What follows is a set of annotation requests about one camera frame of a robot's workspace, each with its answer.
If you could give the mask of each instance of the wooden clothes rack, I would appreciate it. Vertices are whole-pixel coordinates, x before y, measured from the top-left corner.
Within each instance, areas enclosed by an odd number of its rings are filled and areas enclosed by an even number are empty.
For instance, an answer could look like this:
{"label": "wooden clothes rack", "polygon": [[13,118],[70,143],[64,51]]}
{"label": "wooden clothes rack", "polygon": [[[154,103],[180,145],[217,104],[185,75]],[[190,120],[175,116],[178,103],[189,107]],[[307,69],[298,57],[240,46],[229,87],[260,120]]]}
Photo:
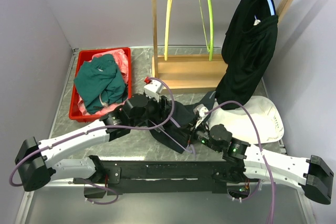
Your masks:
{"label": "wooden clothes rack", "polygon": [[[281,0],[277,7],[279,23],[293,0]],[[153,44],[152,75],[163,80],[174,93],[193,93],[215,90],[226,71],[222,55],[169,55],[168,61],[157,53],[158,29],[156,24],[156,0],[152,0]]]}

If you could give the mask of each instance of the pink cloth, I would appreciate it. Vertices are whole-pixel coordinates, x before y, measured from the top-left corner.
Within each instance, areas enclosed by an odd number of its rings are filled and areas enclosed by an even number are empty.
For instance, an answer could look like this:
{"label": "pink cloth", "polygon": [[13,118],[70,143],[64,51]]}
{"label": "pink cloth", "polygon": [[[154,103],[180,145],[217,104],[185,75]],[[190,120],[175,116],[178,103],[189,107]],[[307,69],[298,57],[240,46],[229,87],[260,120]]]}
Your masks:
{"label": "pink cloth", "polygon": [[[111,50],[111,51],[107,51],[107,52],[102,52],[102,53],[93,55],[92,59],[94,57],[101,57],[101,56],[106,55],[106,54],[112,54],[113,55],[114,60],[117,63],[119,69],[120,69],[122,79],[124,80],[125,83],[127,83],[128,82],[128,58],[127,58],[127,55],[125,54],[124,50],[116,49],[116,50]],[[109,112],[113,111],[116,107],[118,107],[119,105],[122,105],[124,103],[125,102],[111,104],[107,107],[104,107],[100,111],[97,111],[94,115],[105,115],[106,113],[109,113]],[[79,97],[78,108],[79,108],[79,111],[82,112],[83,115],[90,115],[85,108],[84,101],[83,101],[82,97]]]}

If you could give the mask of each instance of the green cloth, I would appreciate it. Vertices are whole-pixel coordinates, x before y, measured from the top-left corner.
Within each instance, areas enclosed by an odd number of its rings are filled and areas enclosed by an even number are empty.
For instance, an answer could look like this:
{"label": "green cloth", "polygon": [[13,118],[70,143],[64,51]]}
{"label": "green cloth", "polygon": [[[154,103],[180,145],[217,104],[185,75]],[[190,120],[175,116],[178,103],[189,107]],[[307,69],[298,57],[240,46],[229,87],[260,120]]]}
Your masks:
{"label": "green cloth", "polygon": [[111,54],[93,58],[92,62],[85,61],[74,83],[90,114],[95,114],[103,108],[101,101],[110,105],[121,103],[126,99],[124,95],[126,85]]}

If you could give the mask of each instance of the marble tabletop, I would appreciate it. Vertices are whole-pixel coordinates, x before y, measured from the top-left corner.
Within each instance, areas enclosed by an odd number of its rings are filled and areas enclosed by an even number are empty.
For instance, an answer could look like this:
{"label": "marble tabletop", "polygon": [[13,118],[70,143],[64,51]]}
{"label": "marble tabletop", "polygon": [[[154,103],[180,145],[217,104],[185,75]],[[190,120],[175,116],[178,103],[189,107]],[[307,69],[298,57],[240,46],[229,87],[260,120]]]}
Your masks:
{"label": "marble tabletop", "polygon": [[[147,76],[151,76],[151,57],[153,48],[131,48],[132,49],[132,92],[142,93],[144,82]],[[54,128],[51,137],[61,136],[71,131],[77,130],[87,123],[79,123],[69,119],[69,107],[72,94],[73,79],[75,77],[78,53],[82,49],[74,51],[74,61],[70,72],[69,79],[66,84],[65,92],[62,97],[60,108],[56,115]],[[214,53],[220,53],[220,48],[215,48]],[[171,55],[187,55],[187,54],[206,54],[206,48],[201,47],[170,47]],[[159,54],[163,54],[163,48],[159,47]],[[205,94],[176,94],[174,99],[182,104],[192,104],[199,101]],[[266,96],[263,83],[260,82],[254,95]],[[220,161],[222,154],[217,153],[202,145],[194,144],[196,149],[197,161]],[[280,143],[264,144],[263,148],[281,153]],[[168,147],[160,144],[155,140],[148,131],[131,131],[130,134],[109,143],[96,145],[85,150],[78,151],[69,158],[84,158],[89,155],[98,155],[105,160],[147,160],[147,161],[194,161],[193,154],[184,152],[179,154]]]}

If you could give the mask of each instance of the white wall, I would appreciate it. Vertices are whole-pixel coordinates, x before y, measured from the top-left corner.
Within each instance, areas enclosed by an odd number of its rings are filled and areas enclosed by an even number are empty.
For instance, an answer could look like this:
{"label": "white wall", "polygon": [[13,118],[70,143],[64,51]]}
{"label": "white wall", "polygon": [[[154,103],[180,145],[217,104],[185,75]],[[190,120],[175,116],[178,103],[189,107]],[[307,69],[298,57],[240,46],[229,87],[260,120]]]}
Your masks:
{"label": "white wall", "polygon": [[23,195],[8,183],[14,159],[24,139],[48,137],[71,48],[45,0],[0,7],[0,223],[11,224]]}
{"label": "white wall", "polygon": [[[336,0],[295,0],[279,26],[265,81],[285,125],[290,155],[322,157],[336,172]],[[335,223],[332,204],[313,204],[318,223]]]}
{"label": "white wall", "polygon": [[[215,46],[240,0],[212,0]],[[153,45],[151,0],[47,0],[72,48]],[[167,0],[157,0],[158,42],[164,44]],[[208,28],[207,2],[203,0]],[[204,45],[198,0],[173,0],[171,45]]]}

